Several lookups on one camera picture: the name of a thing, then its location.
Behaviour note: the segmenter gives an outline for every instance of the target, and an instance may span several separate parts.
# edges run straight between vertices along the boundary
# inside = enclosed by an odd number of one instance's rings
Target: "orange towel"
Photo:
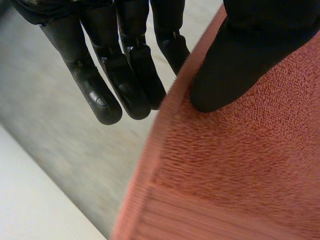
[[[189,89],[225,16],[163,103],[113,240],[320,239],[320,34],[203,114]]]

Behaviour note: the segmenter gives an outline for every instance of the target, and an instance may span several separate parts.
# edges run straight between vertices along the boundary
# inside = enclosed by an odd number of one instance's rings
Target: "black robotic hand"
[[[97,119],[117,123],[122,108],[99,74],[85,43],[88,33],[118,99],[135,120],[157,110],[166,96],[146,44],[149,0],[10,0],[30,23],[40,25],[61,54]],[[177,74],[189,55],[179,29],[185,0],[150,0],[157,43]],[[118,29],[124,54],[119,45]]]
[[[166,93],[144,36],[149,0],[10,1],[42,25],[100,122],[116,123],[122,110],[94,66],[81,23],[128,114],[143,119],[158,109]],[[178,73],[189,54],[179,34],[185,0],[150,2],[158,45]],[[205,113],[241,97],[320,29],[320,0],[224,0],[224,6],[227,17],[191,87],[192,104]]]

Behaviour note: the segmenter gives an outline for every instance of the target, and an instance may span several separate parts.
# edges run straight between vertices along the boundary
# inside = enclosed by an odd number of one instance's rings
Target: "white surface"
[[[105,240],[1,125],[0,240]]]

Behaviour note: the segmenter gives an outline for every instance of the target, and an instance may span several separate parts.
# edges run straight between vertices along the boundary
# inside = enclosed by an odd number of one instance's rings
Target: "gray floor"
[[[191,50],[220,4],[186,0],[181,33]],[[151,15],[147,27],[168,90],[175,75],[157,47]],[[156,112],[142,121],[124,114],[116,125],[101,125],[58,52],[14,10],[0,25],[0,53],[0,121],[108,237]]]

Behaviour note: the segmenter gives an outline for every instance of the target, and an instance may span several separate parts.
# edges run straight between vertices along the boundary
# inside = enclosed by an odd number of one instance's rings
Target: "black finger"
[[[316,14],[310,14],[311,20],[306,18],[303,23],[296,21],[299,15],[292,14],[291,20],[286,16],[282,21],[285,24],[279,25],[278,19],[285,15],[279,14],[279,18],[274,15],[278,11],[281,13],[279,8],[266,9],[269,14],[257,20],[264,11],[249,8],[250,2],[261,3],[247,0],[233,1],[237,7],[226,5],[227,13],[228,9],[232,11],[221,25],[191,88],[191,102],[201,112],[213,112],[241,97],[262,75],[307,43],[319,30],[320,18]],[[283,7],[283,11],[300,12],[298,8],[293,10],[295,6],[292,9],[288,9],[289,5]]]
[[[150,0],[158,46],[177,75],[190,54],[186,39],[180,35],[185,0]]]
[[[117,0],[115,3],[124,53],[151,103],[151,109],[157,110],[166,91],[146,44],[149,0]]]
[[[116,7],[111,0],[104,0],[102,5],[96,7],[90,1],[83,4],[81,22],[115,93],[131,118],[146,118],[151,111],[150,103],[126,56],[121,52]]]
[[[61,54],[97,119],[105,125],[117,123],[122,117],[121,106],[94,65],[79,17],[59,18],[41,29]]]

